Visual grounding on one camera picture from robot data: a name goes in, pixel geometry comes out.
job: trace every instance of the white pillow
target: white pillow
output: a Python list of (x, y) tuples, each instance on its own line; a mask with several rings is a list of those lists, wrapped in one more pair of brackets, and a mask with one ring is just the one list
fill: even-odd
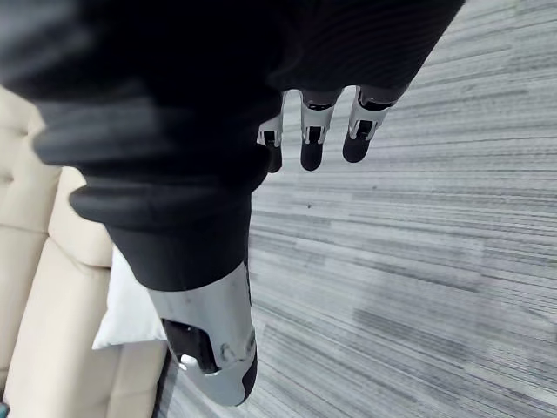
[(114, 246), (111, 282), (93, 350), (130, 342), (166, 340), (147, 289), (136, 280), (123, 254)]

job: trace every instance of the robotic arm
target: robotic arm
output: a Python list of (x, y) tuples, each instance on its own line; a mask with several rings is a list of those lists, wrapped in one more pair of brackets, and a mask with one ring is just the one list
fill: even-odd
[(85, 176), (70, 202), (149, 289), (180, 368), (233, 406), (257, 374), (247, 238), (282, 165), (282, 92), (301, 91), (313, 171), (357, 85), (343, 154), (360, 161), (463, 3), (0, 1), (0, 84), (42, 113), (41, 160)]

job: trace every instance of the tufted cushion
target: tufted cushion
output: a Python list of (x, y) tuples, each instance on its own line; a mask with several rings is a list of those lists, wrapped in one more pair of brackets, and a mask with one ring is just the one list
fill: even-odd
[(67, 254), (86, 266), (110, 267), (112, 242), (106, 229), (79, 217), (68, 202), (70, 193), (84, 184), (83, 176), (75, 168), (62, 170), (49, 235)]
[(30, 148), (43, 121), (35, 108), (0, 87), (0, 388), (37, 268), (59, 170)]
[(109, 278), (47, 240), (4, 394), (10, 418), (151, 416), (164, 343), (91, 350)]

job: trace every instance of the beige sofa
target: beige sofa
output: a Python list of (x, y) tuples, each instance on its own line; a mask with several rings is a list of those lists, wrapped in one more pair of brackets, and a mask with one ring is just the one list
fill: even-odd
[(78, 171), (42, 165), (37, 110), (0, 87), (0, 391), (9, 418), (146, 418), (166, 347), (91, 350), (111, 242), (68, 195)]

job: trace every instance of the silver robotic forearm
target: silver robotic forearm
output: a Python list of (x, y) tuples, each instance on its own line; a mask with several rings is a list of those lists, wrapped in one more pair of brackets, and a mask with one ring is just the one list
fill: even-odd
[(172, 354), (207, 397), (241, 404), (253, 389), (257, 346), (245, 263), (210, 285), (183, 292), (149, 290)]

